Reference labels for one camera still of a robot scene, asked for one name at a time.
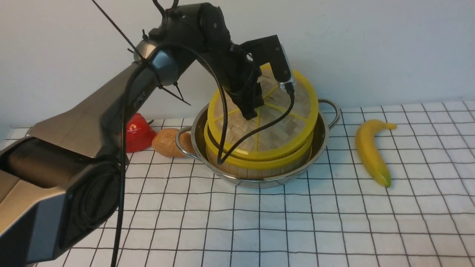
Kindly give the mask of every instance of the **yellow rim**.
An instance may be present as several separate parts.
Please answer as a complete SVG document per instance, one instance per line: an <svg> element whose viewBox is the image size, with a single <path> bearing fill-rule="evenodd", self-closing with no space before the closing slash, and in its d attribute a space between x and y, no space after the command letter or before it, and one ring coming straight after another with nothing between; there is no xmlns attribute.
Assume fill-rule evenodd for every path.
<svg viewBox="0 0 475 267"><path fill-rule="evenodd" d="M270 70L271 69L270 64L262 65L261 69ZM314 107L311 110L308 118L304 119L304 121L306 122L304 129L292 141L288 142L287 144L279 148L272 149L269 151L245 151L245 150L241 150L237 148L231 154L232 156L234 156L235 158L241 158L241 159L253 160L253 161L269 161L269 160L274 160L274 159L280 159L292 154L296 150L296 148L301 147L307 141L307 137L314 130L314 127L318 118L317 93L314 87L312 86L312 84L310 83L310 81L307 80L307 78L305 78L302 74L300 74L299 72L295 70L293 70L292 72L294 73L294 79L300 81L304 85L304 88L307 89L307 93L310 97L310 105ZM211 131L211 135L213 136L214 140L221 139L221 130L218 129L215 122L218 119L221 119L222 117L219 117L219 118L214 117L214 110L220 98L221 96L218 89L214 93L209 103L209 108L208 108L208 121L213 122L209 124L209 130ZM275 108L273 105L268 105L268 104L264 104L264 105ZM260 107L257 109L257 113L260 114ZM232 145L233 144L226 142L224 144L224 150L229 151Z"/></svg>
<svg viewBox="0 0 475 267"><path fill-rule="evenodd" d="M298 160L300 157L302 157L305 154L305 152L307 152L310 149L312 145L313 136L314 136L313 134L310 134L308 138L305 140L305 143L303 144L302 147L300 147L297 151L295 151L294 153L284 158L271 160L271 161L247 161L247 160L235 158L233 156L229 156L225 162L239 168L253 169L253 170L269 170L269 169L282 168ZM214 143L211 141L209 137L208 122L206 122L205 124L205 143L206 143L206 148L210 149L214 155L218 154L218 148L214 145Z"/></svg>

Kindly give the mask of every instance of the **bamboo steamer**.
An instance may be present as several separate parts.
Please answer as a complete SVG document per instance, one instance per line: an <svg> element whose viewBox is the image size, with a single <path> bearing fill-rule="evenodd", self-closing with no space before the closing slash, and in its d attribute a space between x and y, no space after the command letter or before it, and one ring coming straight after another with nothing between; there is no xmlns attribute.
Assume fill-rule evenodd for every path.
<svg viewBox="0 0 475 267"><path fill-rule="evenodd" d="M227 152L245 134L279 118L289 107L290 97L274 79L269 64L261 67L264 105L257 108L257 117L246 120L239 108L225 94L228 104L228 128L224 151ZM210 101L205 142L210 162L239 177L266 177L298 168L308 160L313 129L318 118L318 99L314 87L293 70L295 102L289 116L241 143L221 166L217 166L218 143L223 128L223 106L217 90Z"/></svg>
<svg viewBox="0 0 475 267"><path fill-rule="evenodd" d="M218 169L241 178L264 178L291 172L304 165L312 153L313 135L293 154L271 161L249 161L230 156L218 165L218 143L212 139L208 125L205 126L206 155Z"/></svg>

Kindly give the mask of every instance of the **plastic food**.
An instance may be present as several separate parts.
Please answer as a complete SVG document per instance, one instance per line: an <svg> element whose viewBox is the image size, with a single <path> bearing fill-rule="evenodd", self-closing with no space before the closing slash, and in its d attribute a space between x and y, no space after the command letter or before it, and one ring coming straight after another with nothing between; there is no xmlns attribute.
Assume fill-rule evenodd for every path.
<svg viewBox="0 0 475 267"><path fill-rule="evenodd" d="M369 120L363 123L356 132L356 150L361 162L371 177L384 187L391 186L391 173L383 161L374 142L374 136L384 129L396 129L395 124L380 120Z"/></svg>
<svg viewBox="0 0 475 267"><path fill-rule="evenodd" d="M175 128L160 130L152 141L153 149L165 157L184 158L185 155L180 152L175 143L177 132L178 129ZM191 135L189 133L184 133L180 136L180 143L186 151L193 154L195 153L193 145L191 144Z"/></svg>
<svg viewBox="0 0 475 267"><path fill-rule="evenodd" d="M140 113L136 113L127 124L127 134L125 136L127 153L149 148L156 134L145 118Z"/></svg>

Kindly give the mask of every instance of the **white wall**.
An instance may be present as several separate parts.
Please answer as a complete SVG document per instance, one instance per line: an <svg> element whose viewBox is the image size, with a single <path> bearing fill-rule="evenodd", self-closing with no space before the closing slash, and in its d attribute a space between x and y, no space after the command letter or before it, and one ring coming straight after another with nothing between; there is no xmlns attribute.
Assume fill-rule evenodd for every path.
<svg viewBox="0 0 475 267"><path fill-rule="evenodd" d="M234 42L278 34L293 68L343 107L475 98L473 0L210 1ZM98 2L134 43L161 20L151 0ZM0 33L0 114L12 125L68 110L132 60L88 0L4 0ZM192 107L156 91L141 112L193 116L216 88L198 64L180 85Z"/></svg>

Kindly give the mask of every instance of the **pot handle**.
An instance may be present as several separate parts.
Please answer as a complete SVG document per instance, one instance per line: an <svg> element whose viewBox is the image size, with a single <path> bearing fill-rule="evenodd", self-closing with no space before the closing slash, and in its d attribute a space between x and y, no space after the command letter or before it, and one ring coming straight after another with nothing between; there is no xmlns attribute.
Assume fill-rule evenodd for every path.
<svg viewBox="0 0 475 267"><path fill-rule="evenodd" d="M332 121L332 123L330 123L328 125L328 129L329 130L332 130L333 127L335 127L335 125L340 121L340 118L342 116L342 112L340 111L340 109L336 106L335 102L331 101L331 100L328 100L328 99L318 99L318 102L319 103L326 103L326 104L329 104L330 106L332 106L334 109L335 109L335 112L336 112L336 115L335 115L335 119Z"/></svg>
<svg viewBox="0 0 475 267"><path fill-rule="evenodd" d="M191 126L181 128L175 136L175 143L177 144L177 147L178 147L178 149L180 150L181 153L183 153L184 155L186 155L186 156L188 156L192 159L201 161L201 159L197 155L186 151L180 143L180 136L182 134L184 134L185 132L189 132L189 131L191 131Z"/></svg>

